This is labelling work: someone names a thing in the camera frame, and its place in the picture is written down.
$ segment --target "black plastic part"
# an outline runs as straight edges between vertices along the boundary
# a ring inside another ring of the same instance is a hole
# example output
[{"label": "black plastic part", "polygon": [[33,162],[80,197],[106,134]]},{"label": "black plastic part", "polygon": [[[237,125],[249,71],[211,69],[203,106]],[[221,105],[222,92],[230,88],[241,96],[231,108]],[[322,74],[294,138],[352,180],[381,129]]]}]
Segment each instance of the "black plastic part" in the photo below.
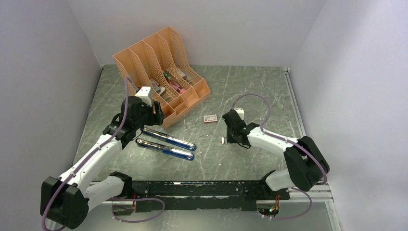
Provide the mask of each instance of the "black plastic part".
[{"label": "black plastic part", "polygon": [[238,143],[244,148],[250,148],[248,135],[251,130],[259,127],[259,125],[255,123],[247,125],[235,110],[225,113],[222,118],[227,125],[227,143]]},{"label": "black plastic part", "polygon": [[[274,192],[263,180],[133,181],[133,190],[139,198],[163,200],[166,210],[240,208],[242,211],[257,211],[257,200],[275,200],[277,193],[281,200],[290,199],[286,189]],[[136,212],[161,210],[161,206],[157,202],[139,203]]]},{"label": "black plastic part", "polygon": [[133,198],[132,177],[121,172],[113,172],[109,176],[117,177],[124,182],[122,193],[116,197]]},{"label": "black plastic part", "polygon": [[[316,158],[326,173],[330,171],[329,165],[310,137],[304,136],[298,139],[298,144],[308,150]],[[293,146],[287,148],[283,154],[291,180],[300,190],[307,192],[322,179],[323,174],[315,162],[310,158],[302,158],[304,154],[302,150]]]},{"label": "black plastic part", "polygon": [[[130,141],[135,139],[136,131],[138,129],[145,125],[162,125],[165,118],[160,103],[156,101],[153,101],[153,107],[150,107],[145,104],[141,98],[137,96],[129,96],[127,107],[125,123],[115,137],[117,140],[121,141],[122,149],[124,149]],[[114,116],[111,124],[108,125],[102,133],[104,135],[113,135],[120,126],[124,114],[125,101],[122,102],[121,112]]]},{"label": "black plastic part", "polygon": [[[60,180],[48,177],[41,186],[40,214],[44,214],[45,207],[54,195],[57,188],[62,184]],[[77,228],[88,214],[88,200],[84,198],[81,191],[71,185],[64,185],[57,195],[47,218],[69,229]]]}]

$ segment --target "wire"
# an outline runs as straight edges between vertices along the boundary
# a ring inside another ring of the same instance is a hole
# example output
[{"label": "wire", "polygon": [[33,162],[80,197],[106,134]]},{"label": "wire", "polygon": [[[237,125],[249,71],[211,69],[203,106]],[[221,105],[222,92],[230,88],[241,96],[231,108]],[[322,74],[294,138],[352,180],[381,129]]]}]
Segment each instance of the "wire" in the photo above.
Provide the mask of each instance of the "wire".
[{"label": "wire", "polygon": [[162,210],[161,210],[158,214],[154,215],[154,216],[151,217],[151,218],[147,218],[147,219],[143,219],[143,220],[123,220],[123,219],[120,219],[120,218],[118,218],[117,216],[115,216],[114,206],[112,206],[112,208],[111,208],[112,218],[115,219],[115,220],[118,220],[118,221],[120,221],[120,222],[125,222],[125,223],[142,223],[142,222],[146,222],[146,221],[149,221],[149,220],[153,220],[153,219],[155,219],[156,217],[160,216],[160,215],[164,212],[164,210],[165,210],[165,208],[166,208],[165,202],[162,201],[162,200],[160,200],[160,199],[158,199],[158,198],[141,198],[141,199],[120,199],[120,198],[111,198],[111,199],[109,199],[108,201],[133,201],[133,202],[138,202],[138,201],[158,201],[158,202],[162,203],[162,205],[163,205]]},{"label": "wire", "polygon": [[[100,149],[100,148],[102,148],[102,147],[104,147],[106,144],[108,144],[110,141],[112,141],[113,140],[113,138],[119,133],[119,131],[122,129],[122,127],[123,127],[123,125],[124,125],[124,123],[125,123],[125,119],[126,119],[126,115],[128,114],[127,112],[128,112],[128,98],[129,98],[129,91],[128,91],[128,82],[126,81],[126,80],[129,80],[131,83],[132,83],[132,80],[129,78],[129,77],[127,77],[127,78],[125,78],[124,79],[124,82],[125,82],[125,91],[126,91],[126,96],[125,96],[125,111],[124,111],[124,113],[123,113],[123,119],[122,119],[122,121],[120,122],[120,125],[119,125],[119,127],[117,128],[117,130],[114,132],[114,134],[111,136],[111,137],[109,137],[105,142],[103,142],[99,147],[96,147],[94,150],[92,150],[91,152],[90,152],[90,154],[86,157],[86,158],[84,158],[84,160],[81,162],[81,163],[79,163],[79,165],[74,169],[74,171],[71,173],[71,174],[69,174],[68,175],[68,177],[62,182],[62,184],[57,188],[57,190],[54,192],[54,194],[52,195],[52,197],[51,197],[51,199],[50,199],[50,201],[48,202],[48,204],[47,204],[47,206],[45,207],[45,210],[44,210],[44,213],[43,213],[43,215],[42,215],[42,219],[41,219],[41,226],[42,226],[42,229],[44,230],[44,231],[52,231],[52,230],[49,230],[48,228],[47,228],[47,226],[46,226],[46,220],[47,220],[47,215],[48,215],[48,212],[50,211],[50,209],[51,209],[51,205],[52,205],[52,203],[54,203],[54,201],[55,201],[55,199],[57,198],[57,195],[60,193],[60,191],[62,190],[62,188],[64,187],[64,185],[66,185],[71,179],[72,179],[72,177],[74,177],[74,175],[95,155],[95,153]],[[57,229],[57,230],[54,230],[54,231],[61,231],[61,230],[63,230],[65,228],[65,226],[62,226],[61,228],[59,228],[59,229]]]},{"label": "wire", "polygon": [[[296,143],[296,142],[294,142],[294,141],[291,141],[291,140],[289,140],[289,139],[282,138],[282,137],[280,137],[280,136],[274,135],[274,134],[269,133],[269,132],[267,132],[267,131],[264,130],[264,125],[265,125],[265,123],[268,121],[268,119],[269,119],[269,117],[270,117],[270,114],[271,114],[270,103],[269,103],[269,101],[268,101],[265,97],[263,97],[263,96],[261,96],[261,95],[259,95],[259,94],[256,94],[256,93],[246,93],[246,94],[243,94],[243,95],[239,96],[239,97],[235,100],[235,102],[234,102],[234,103],[232,104],[232,106],[231,106],[231,110],[234,109],[235,104],[238,102],[238,100],[239,100],[240,98],[242,98],[242,97],[244,97],[244,96],[247,96],[247,95],[253,95],[253,96],[257,96],[257,97],[261,98],[261,99],[267,104],[267,106],[268,106],[268,113],[267,113],[267,115],[266,115],[266,118],[265,118],[265,120],[264,120],[264,121],[261,123],[261,125],[260,125],[261,131],[262,131],[264,134],[266,134],[266,135],[268,135],[268,136],[271,136],[271,137],[273,137],[273,138],[275,138],[275,139],[278,139],[278,140],[281,140],[281,141],[284,141],[284,142],[289,142],[290,144],[292,144],[292,145],[296,146],[297,148],[299,148],[300,150],[302,150],[302,151],[317,165],[317,167],[319,168],[319,170],[320,170],[321,173],[323,174],[323,182],[322,182],[322,183],[317,183],[317,185],[322,185],[322,184],[327,183],[327,175],[326,175],[325,170],[323,169],[323,166],[317,161],[317,159],[316,159],[308,150],[306,150],[304,147],[302,147],[301,145],[299,145],[298,143]],[[310,209],[312,208],[313,202],[312,202],[312,198],[309,196],[309,194],[307,194],[306,192],[304,192],[304,191],[302,191],[302,190],[300,190],[300,189],[298,189],[298,188],[294,188],[294,187],[293,187],[292,189],[293,189],[293,190],[296,190],[296,191],[299,191],[299,192],[301,192],[301,193],[303,193],[303,194],[305,194],[305,195],[309,198],[309,207],[308,207],[303,213],[298,214],[298,215],[296,215],[296,216],[285,217],[285,218],[272,218],[272,217],[270,217],[271,219],[275,219],[275,220],[289,220],[289,219],[294,219],[294,218],[301,217],[301,216],[303,216],[304,214],[306,214],[306,213],[308,213],[308,212],[310,211]]]}]

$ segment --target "black metal base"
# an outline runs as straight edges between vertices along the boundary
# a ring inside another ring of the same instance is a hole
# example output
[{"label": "black metal base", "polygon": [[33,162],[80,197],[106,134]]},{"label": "black metal base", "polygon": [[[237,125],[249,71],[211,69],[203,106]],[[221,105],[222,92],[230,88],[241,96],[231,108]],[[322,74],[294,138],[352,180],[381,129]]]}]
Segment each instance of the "black metal base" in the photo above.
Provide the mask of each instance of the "black metal base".
[{"label": "black metal base", "polygon": [[[277,192],[263,180],[232,181],[133,181],[138,198],[154,197],[163,200],[166,210],[230,209],[257,211],[257,200],[289,200],[286,189]],[[157,202],[138,203],[136,212],[161,210]]]}]

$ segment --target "item in organizer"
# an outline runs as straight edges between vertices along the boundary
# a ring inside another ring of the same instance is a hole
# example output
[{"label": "item in organizer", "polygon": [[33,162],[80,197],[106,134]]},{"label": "item in organizer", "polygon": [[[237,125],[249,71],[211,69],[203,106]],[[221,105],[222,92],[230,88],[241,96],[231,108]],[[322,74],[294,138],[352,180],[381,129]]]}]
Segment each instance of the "item in organizer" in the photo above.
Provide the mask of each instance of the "item in organizer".
[{"label": "item in organizer", "polygon": [[184,88],[180,87],[175,81],[170,80],[168,83],[180,94],[186,91]]},{"label": "item in organizer", "polygon": [[152,84],[154,90],[157,92],[157,94],[163,95],[163,94],[166,92],[166,88],[160,86],[160,84],[159,84],[156,80],[154,80],[154,79],[151,78],[151,79],[150,79],[150,82],[151,82],[151,84]]},{"label": "item in organizer", "polygon": [[217,122],[217,115],[204,115],[204,123]]},{"label": "item in organizer", "polygon": [[181,76],[183,79],[185,79],[186,81],[191,81],[191,76],[187,75],[186,73],[182,72],[182,70],[180,70],[180,68],[178,68],[176,66],[176,70],[179,76]]},{"label": "item in organizer", "polygon": [[171,80],[171,76],[167,73],[167,71],[163,71],[163,74],[166,77],[167,82],[170,84],[170,86],[174,88],[178,93],[181,94],[186,91],[184,88],[180,87],[175,81]]},{"label": "item in organizer", "polygon": [[171,76],[169,75],[169,73],[167,71],[163,71],[163,75],[165,76],[167,81],[171,80]]}]

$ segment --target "white plastic part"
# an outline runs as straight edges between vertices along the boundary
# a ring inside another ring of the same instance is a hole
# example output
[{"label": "white plastic part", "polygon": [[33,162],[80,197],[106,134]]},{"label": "white plastic part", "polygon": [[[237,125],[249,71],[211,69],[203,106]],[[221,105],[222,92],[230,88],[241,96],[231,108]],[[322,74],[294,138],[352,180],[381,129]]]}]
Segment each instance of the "white plastic part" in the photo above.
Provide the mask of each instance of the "white plastic part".
[{"label": "white plastic part", "polygon": [[89,211],[107,199],[122,193],[124,182],[113,176],[108,176],[104,181],[98,182],[87,188],[84,197],[89,198]]},{"label": "white plastic part", "polygon": [[[261,131],[261,128],[257,127],[251,130],[251,132],[248,135],[248,141],[250,145],[253,147],[262,148],[264,150],[270,151],[282,158],[284,158],[283,152],[286,150],[286,148],[293,146],[287,141],[291,140],[297,142],[296,138],[288,138],[277,133],[268,131],[266,129],[264,129],[264,131],[282,137],[283,139],[286,140],[286,142],[264,134]],[[280,189],[290,188],[294,186],[294,183],[290,178],[288,169],[273,172],[266,178],[266,183],[273,191],[278,191]]]},{"label": "white plastic part", "polygon": [[234,107],[234,110],[238,113],[240,118],[243,120],[245,116],[245,112],[243,111],[243,109],[241,107]]},{"label": "white plastic part", "polygon": [[[105,142],[111,135],[101,135],[97,143],[68,171],[61,174],[61,181],[64,181],[71,172],[85,159],[92,150]],[[93,179],[99,174],[106,161],[110,160],[114,155],[122,150],[122,143],[116,139],[111,140],[108,144],[97,151],[93,157],[76,173],[76,176],[68,181],[67,184],[72,185],[76,183],[77,188],[85,194],[87,187]]]},{"label": "white plastic part", "polygon": [[151,87],[142,87],[135,96],[141,98],[142,102],[148,106],[152,106],[153,89]]},{"label": "white plastic part", "polygon": [[[292,140],[294,142],[297,142],[296,138],[288,138],[282,135],[279,135],[277,133],[268,131],[266,129],[264,129],[264,131],[268,132],[268,133],[272,133],[274,135],[280,136],[283,139],[288,139],[288,140]],[[249,143],[257,148],[262,148],[265,149],[267,151],[270,151],[282,158],[284,158],[283,156],[283,152],[286,150],[286,148],[288,147],[292,147],[293,145],[286,143],[284,141],[278,140],[276,138],[273,138],[271,136],[268,136],[266,134],[264,134],[261,131],[260,127],[254,128],[253,130],[251,130],[251,132],[248,135],[248,140]]]},{"label": "white plastic part", "polygon": [[280,189],[294,187],[294,183],[291,180],[288,169],[274,171],[270,174],[265,182],[273,191]]}]

